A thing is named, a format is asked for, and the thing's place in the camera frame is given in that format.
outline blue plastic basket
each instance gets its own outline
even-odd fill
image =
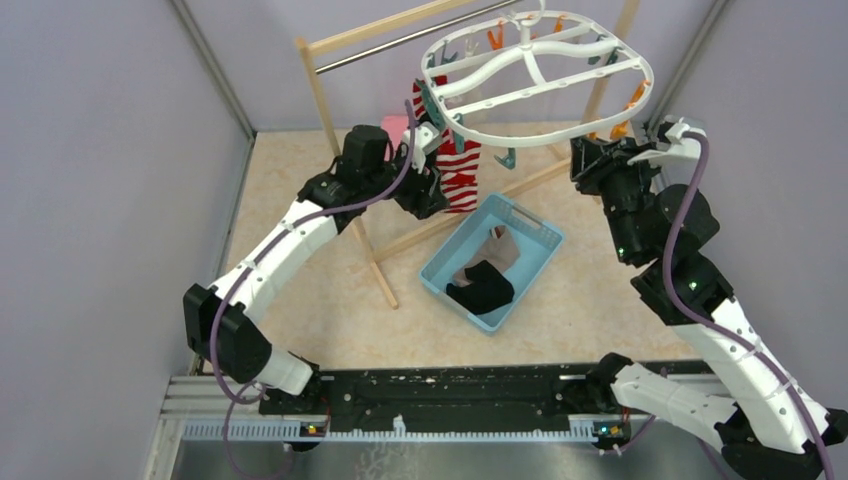
[[[454,273],[477,253],[488,237],[489,229],[498,225],[510,228],[521,252],[515,264],[504,274],[515,289],[515,297],[512,303],[497,310],[474,315],[450,298],[445,293],[445,287],[452,281]],[[486,197],[476,212],[463,220],[418,276],[436,298],[477,325],[484,333],[492,335],[503,325],[527,289],[551,261],[563,240],[565,235],[562,230],[509,198],[493,193]]]

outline red and white striped cloth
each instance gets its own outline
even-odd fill
[[[436,85],[448,83],[446,75],[433,77]],[[415,118],[427,112],[418,82],[412,83],[412,106]],[[473,212],[477,209],[477,169],[480,167],[480,151],[482,146],[470,140],[465,140],[462,153],[456,152],[453,132],[446,128],[442,132],[442,144],[436,154],[436,168],[442,172],[442,192],[450,201],[446,213]]]

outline beige cloth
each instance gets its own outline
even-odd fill
[[[505,225],[499,225],[489,230],[489,236],[480,250],[471,257],[471,261],[459,269],[453,276],[453,283],[457,287],[465,287],[471,284],[465,276],[465,269],[488,260],[503,275],[518,259],[521,252],[512,237],[512,232]]]

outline clothes drying rack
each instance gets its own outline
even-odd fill
[[[346,32],[339,33],[327,37],[323,40],[318,40],[316,42],[309,43],[302,37],[298,37],[297,39],[295,39],[295,44],[300,53],[301,60],[303,61],[303,66],[306,70],[306,74],[309,79],[309,85],[312,89],[312,94],[315,98],[315,105],[318,108],[318,114],[321,118],[321,125],[323,126],[324,133],[327,136],[327,142],[330,145],[330,149],[332,150],[333,155],[341,155],[341,147],[339,145],[339,140],[335,134],[333,120],[330,114],[330,107],[327,102],[327,98],[324,94],[324,88],[321,84],[321,80],[319,79],[319,75],[330,72],[337,68],[341,68],[345,65],[362,60],[364,58],[370,57],[371,55],[375,55],[385,50],[402,45],[416,38],[420,38],[425,35],[429,35],[433,32],[437,32],[439,30],[449,28],[453,25],[457,25],[466,20],[479,17],[490,12],[494,12],[501,8],[518,3],[521,0],[501,1],[494,5],[489,5],[487,7],[474,10],[472,12],[453,18],[451,20],[431,25],[414,33],[410,33],[408,35],[397,38],[395,40],[391,40],[376,47],[360,51],[346,58],[334,61],[332,63],[328,63],[320,67],[315,66],[315,59],[317,57],[336,52],[340,49],[362,43],[378,35],[392,32],[394,30],[406,27],[415,22],[423,21],[434,15],[438,15],[440,13],[447,12],[449,10],[467,4],[471,4],[474,1],[475,0],[434,0],[419,7],[415,7],[404,12],[385,17],[381,20],[377,20],[369,24],[353,28]],[[633,19],[639,9],[639,3],[640,0],[624,1],[624,6],[621,9],[621,12],[618,16],[618,21],[616,22],[616,25],[612,31],[613,35],[615,35],[618,39],[622,41],[625,40],[628,33],[630,32],[630,28],[633,25]],[[606,64],[608,58],[609,55],[605,55],[605,58],[602,59],[602,64]],[[609,77],[598,78],[594,81],[592,93],[589,95],[589,100],[583,112],[581,123],[588,123],[596,118],[608,83]],[[556,160],[552,165],[542,168],[538,172],[527,176],[521,181],[515,182],[507,186],[500,193],[507,197],[515,197],[568,171],[571,165],[570,156],[554,144],[548,145],[547,148],[548,150],[550,150],[551,154]],[[389,306],[392,309],[397,309],[399,303],[397,297],[395,297],[395,294],[391,289],[391,286],[386,280],[383,271],[380,268],[380,262],[391,258],[392,256],[397,255],[398,253],[401,253],[408,248],[415,246],[419,242],[422,242],[433,235],[436,235],[440,232],[455,227],[456,225],[459,225],[459,223],[462,221],[463,218],[465,218],[466,215],[467,214],[462,213],[445,214],[437,218],[436,220],[430,221],[409,233],[401,235],[400,237],[390,241],[386,245],[382,245],[377,248],[375,248],[368,239],[368,234],[365,230],[365,225],[363,224],[362,219],[360,217],[354,219],[354,221],[351,223],[351,230],[353,231],[357,241],[362,246],[362,250],[365,255],[365,260],[369,263],[371,271],[374,274],[374,277],[376,278],[380,289],[383,291],[383,294],[385,295],[386,300],[388,301]]]

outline table surface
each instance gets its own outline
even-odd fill
[[[562,123],[491,124],[482,130],[538,134]],[[346,130],[337,131],[339,139]],[[515,170],[484,147],[481,201],[556,161],[547,148],[520,149]],[[262,133],[233,232],[233,268],[285,215],[303,183],[332,153],[322,131]],[[271,304],[260,328],[275,345],[322,368],[436,367],[593,362],[615,351],[636,360],[695,358],[695,352],[639,300],[618,263],[602,207],[567,174],[515,200],[557,225],[566,240],[504,326],[487,336],[424,290],[419,270],[451,233],[442,232],[381,263],[400,308],[391,310],[352,229],[310,258]],[[370,241],[385,245],[420,226],[394,202],[362,216]]]

